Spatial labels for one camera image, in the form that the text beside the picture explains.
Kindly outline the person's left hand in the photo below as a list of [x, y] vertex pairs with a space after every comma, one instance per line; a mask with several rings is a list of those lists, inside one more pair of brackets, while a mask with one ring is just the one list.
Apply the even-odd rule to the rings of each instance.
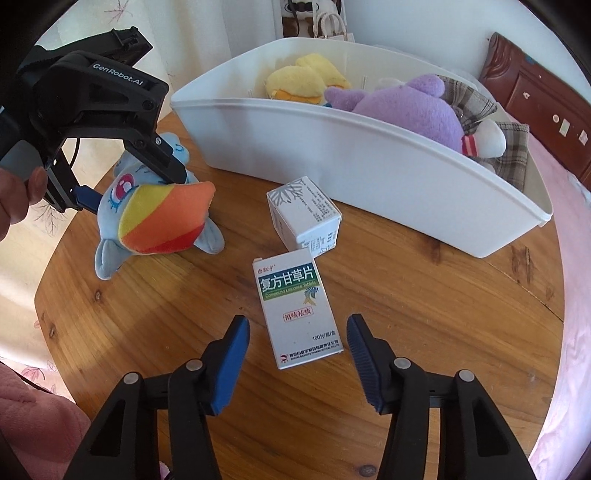
[[3, 240], [12, 225], [23, 221], [29, 207], [41, 201], [48, 184], [46, 171], [35, 168], [27, 181], [2, 169], [0, 172], [0, 240]]

